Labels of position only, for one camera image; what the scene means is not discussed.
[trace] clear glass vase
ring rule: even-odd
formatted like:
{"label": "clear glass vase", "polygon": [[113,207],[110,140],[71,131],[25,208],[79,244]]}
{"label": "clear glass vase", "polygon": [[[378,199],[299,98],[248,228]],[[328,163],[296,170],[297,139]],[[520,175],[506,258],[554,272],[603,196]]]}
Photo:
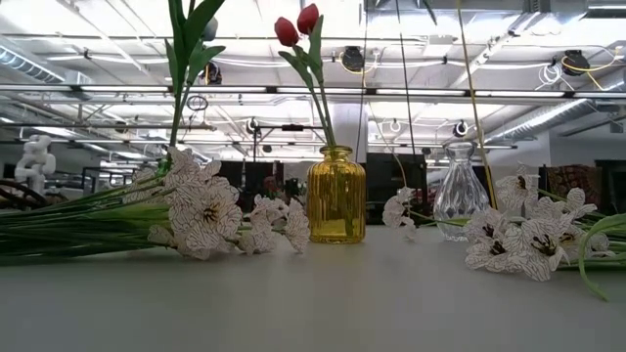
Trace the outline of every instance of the clear glass vase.
{"label": "clear glass vase", "polygon": [[[434,218],[450,220],[470,218],[475,211],[489,206],[489,197],[471,169],[470,158],[476,149],[472,142],[454,142],[445,146],[450,169],[441,182],[434,200]],[[447,241],[466,241],[462,228],[438,223]]]}
{"label": "clear glass vase", "polygon": [[348,160],[348,147],[323,147],[324,161],[311,166],[307,215],[312,242],[358,243],[365,238],[365,170]]}

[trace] tulip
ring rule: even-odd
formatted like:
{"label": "tulip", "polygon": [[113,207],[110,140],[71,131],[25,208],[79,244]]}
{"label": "tulip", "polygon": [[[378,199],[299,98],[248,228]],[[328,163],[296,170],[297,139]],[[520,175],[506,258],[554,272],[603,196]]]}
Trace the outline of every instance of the tulip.
{"label": "tulip", "polygon": [[315,4],[305,7],[300,12],[300,16],[297,17],[297,30],[302,34],[311,34],[319,18],[320,12]]}
{"label": "tulip", "polygon": [[285,18],[279,18],[276,23],[274,23],[274,31],[276,32],[276,36],[281,44],[292,47],[297,44],[299,40],[299,36],[293,23]]}

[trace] ceiling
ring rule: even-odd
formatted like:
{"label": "ceiling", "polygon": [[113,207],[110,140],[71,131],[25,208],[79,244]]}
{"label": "ceiling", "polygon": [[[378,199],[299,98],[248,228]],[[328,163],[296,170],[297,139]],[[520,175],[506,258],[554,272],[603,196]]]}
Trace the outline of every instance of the ceiling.
{"label": "ceiling", "polygon": [[[60,2],[68,0],[3,0],[0,4],[0,33],[2,39],[19,48],[35,62],[61,75],[77,71],[88,82],[102,85],[168,85],[169,73],[165,61],[163,38],[171,35],[166,0],[76,0],[73,13]],[[464,51],[461,32],[453,8],[437,10],[439,25],[435,26],[425,10],[412,8],[411,1],[400,1],[400,24],[397,13],[389,10],[389,1],[378,1],[364,14],[363,0],[318,0],[316,4],[325,15],[322,54],[325,77],[329,87],[379,88],[468,88],[464,79]],[[189,1],[183,0],[187,7]],[[235,86],[301,86],[299,76],[279,57],[286,48],[274,38],[274,22],[280,17],[295,20],[300,8],[311,1],[304,0],[227,0],[219,10],[217,39],[210,45],[225,45],[227,49],[216,58],[223,76],[223,85]],[[489,3],[469,1],[466,3]],[[487,53],[481,65],[473,69],[475,89],[571,90],[593,83],[588,75],[562,76],[554,83],[542,83],[545,66],[553,58],[560,59],[564,50],[581,50],[592,67],[612,65],[594,72],[602,79],[624,65],[623,30],[626,20],[580,19],[574,15],[547,14],[519,36],[509,37],[508,29],[519,19],[521,1],[497,1],[500,9],[476,11],[465,9],[463,22],[468,41],[469,61]],[[364,48],[367,73],[346,70],[339,55],[345,46]],[[33,79],[2,66],[0,83],[37,83]],[[209,106],[204,111],[184,111],[185,121],[212,125],[216,131],[190,130],[184,138],[195,141],[249,141],[246,122],[252,117],[260,124],[280,126],[296,123],[319,125],[318,117],[306,95],[207,94]],[[131,124],[171,123],[173,106],[162,94],[93,93],[87,103],[60,94],[20,94],[24,100],[55,111],[63,118],[79,121],[82,113],[87,123],[110,123],[125,120]],[[130,98],[142,104],[105,104],[107,99]],[[146,100],[159,101],[148,104]],[[346,101],[331,97],[331,105],[358,104],[359,99]],[[478,100],[477,114],[488,132],[513,123],[515,119],[536,107],[550,102]],[[407,142],[411,131],[409,116],[414,124],[416,143],[442,144],[453,139],[452,126],[459,120],[473,125],[473,108],[468,100],[419,101],[407,106],[402,99],[364,99],[360,112],[370,121],[368,139],[370,151],[382,152],[382,136],[387,142]],[[45,115],[54,117],[53,113]],[[359,120],[359,116],[345,118]],[[168,140],[161,131],[130,130],[115,133],[99,131],[102,137],[113,139]],[[316,146],[299,143],[321,142],[310,131],[283,132],[276,130],[265,142],[296,142],[295,146],[276,147],[267,157],[314,157]],[[251,155],[251,147],[237,150],[226,146],[197,145],[194,150],[208,157],[242,158]]]}

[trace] vase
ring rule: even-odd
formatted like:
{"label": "vase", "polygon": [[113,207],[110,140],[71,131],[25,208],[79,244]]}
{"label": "vase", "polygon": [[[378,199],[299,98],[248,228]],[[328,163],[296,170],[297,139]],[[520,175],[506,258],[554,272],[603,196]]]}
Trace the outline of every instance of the vase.
{"label": "vase", "polygon": [[310,240],[358,243],[365,238],[365,169],[348,160],[352,150],[323,147],[324,161],[309,168],[307,215]]}
{"label": "vase", "polygon": [[[489,206],[489,197],[471,168],[470,158],[476,144],[454,142],[444,148],[450,160],[450,168],[434,200],[434,218],[435,220],[470,218],[475,211],[484,210]],[[443,223],[438,223],[437,226],[447,241],[467,240],[462,227]]]}

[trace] white sculpture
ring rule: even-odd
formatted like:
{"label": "white sculpture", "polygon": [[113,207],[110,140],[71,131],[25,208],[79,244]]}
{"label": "white sculpture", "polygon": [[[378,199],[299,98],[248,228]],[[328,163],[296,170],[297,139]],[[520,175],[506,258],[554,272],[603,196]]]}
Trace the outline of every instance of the white sculpture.
{"label": "white sculpture", "polygon": [[46,177],[57,169],[57,160],[48,154],[48,146],[52,143],[50,136],[33,135],[23,145],[23,156],[15,171],[16,181],[28,181],[28,187],[43,195]]}

